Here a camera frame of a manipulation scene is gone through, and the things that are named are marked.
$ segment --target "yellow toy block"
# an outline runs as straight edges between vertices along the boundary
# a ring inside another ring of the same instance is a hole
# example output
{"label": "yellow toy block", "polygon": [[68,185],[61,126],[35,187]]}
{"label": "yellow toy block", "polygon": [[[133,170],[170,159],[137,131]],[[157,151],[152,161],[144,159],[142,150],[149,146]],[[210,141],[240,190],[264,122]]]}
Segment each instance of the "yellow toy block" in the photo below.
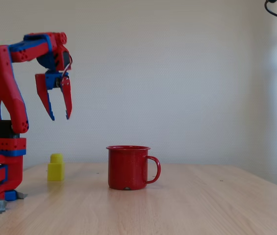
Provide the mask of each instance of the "yellow toy block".
{"label": "yellow toy block", "polygon": [[50,157],[50,163],[48,164],[48,180],[64,180],[64,162],[61,153],[52,154]]}

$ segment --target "table surface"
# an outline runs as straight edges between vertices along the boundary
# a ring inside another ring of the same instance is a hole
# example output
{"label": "table surface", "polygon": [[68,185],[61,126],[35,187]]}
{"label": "table surface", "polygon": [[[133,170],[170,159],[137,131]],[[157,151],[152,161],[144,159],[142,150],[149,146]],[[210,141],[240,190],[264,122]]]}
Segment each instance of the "table surface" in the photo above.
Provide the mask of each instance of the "table surface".
{"label": "table surface", "polygon": [[[150,164],[149,179],[156,169]],[[277,185],[229,165],[164,164],[146,189],[107,186],[107,164],[24,172],[25,200],[0,214],[0,235],[277,235]]]}

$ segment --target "robotic arm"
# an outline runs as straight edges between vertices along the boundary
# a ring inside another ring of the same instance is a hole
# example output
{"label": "robotic arm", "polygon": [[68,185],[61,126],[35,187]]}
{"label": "robotic arm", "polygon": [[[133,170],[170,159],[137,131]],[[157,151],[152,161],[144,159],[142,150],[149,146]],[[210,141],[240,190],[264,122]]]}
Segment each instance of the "robotic arm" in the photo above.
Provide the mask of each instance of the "robotic arm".
{"label": "robotic arm", "polygon": [[15,191],[23,178],[23,155],[26,154],[26,133],[29,123],[26,107],[14,79],[12,63],[37,58],[47,69],[36,74],[37,93],[50,118],[54,120],[48,90],[60,88],[66,105],[67,119],[72,112],[71,85],[68,70],[72,58],[63,46],[67,42],[65,33],[31,33],[23,41],[0,46],[0,104],[3,102],[11,120],[1,120],[0,113],[0,199],[13,201],[18,198]]}
{"label": "robotic arm", "polygon": [[72,112],[71,85],[67,70],[71,69],[72,57],[63,46],[67,42],[65,33],[31,33],[22,42],[9,46],[12,62],[25,62],[37,58],[40,65],[48,69],[45,74],[36,74],[38,95],[54,120],[47,90],[60,88],[67,109],[67,119]]}

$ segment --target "black cable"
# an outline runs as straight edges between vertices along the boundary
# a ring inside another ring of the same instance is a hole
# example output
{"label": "black cable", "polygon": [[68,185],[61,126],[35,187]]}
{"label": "black cable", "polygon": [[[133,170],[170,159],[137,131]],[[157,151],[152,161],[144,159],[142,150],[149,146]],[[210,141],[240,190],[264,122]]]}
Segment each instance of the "black cable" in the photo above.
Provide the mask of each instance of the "black cable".
{"label": "black cable", "polygon": [[272,12],[271,10],[268,9],[267,4],[268,4],[268,0],[266,0],[266,2],[265,2],[265,9],[266,9],[271,15],[274,15],[274,16],[277,17],[277,14],[276,14],[276,13],[274,13],[274,12]]}

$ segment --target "wire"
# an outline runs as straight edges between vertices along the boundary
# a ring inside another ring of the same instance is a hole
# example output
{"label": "wire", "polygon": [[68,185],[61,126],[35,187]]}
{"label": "wire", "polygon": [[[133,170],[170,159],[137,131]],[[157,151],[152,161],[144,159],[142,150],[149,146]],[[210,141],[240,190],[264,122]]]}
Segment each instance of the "wire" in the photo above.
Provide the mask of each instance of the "wire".
{"label": "wire", "polygon": [[65,67],[65,69],[64,69],[64,71],[63,71],[63,73],[62,73],[62,78],[64,77],[64,75],[66,74],[66,71],[69,69],[69,67],[72,65],[72,63],[73,63],[73,59],[72,59],[72,57],[71,57],[71,55],[70,55],[70,62],[69,62],[68,65]]}
{"label": "wire", "polygon": [[266,9],[271,15],[274,15],[274,16],[277,17],[277,13],[272,12],[272,11],[268,8],[267,4],[268,4],[268,0],[266,0],[266,2],[265,2],[265,9]]}

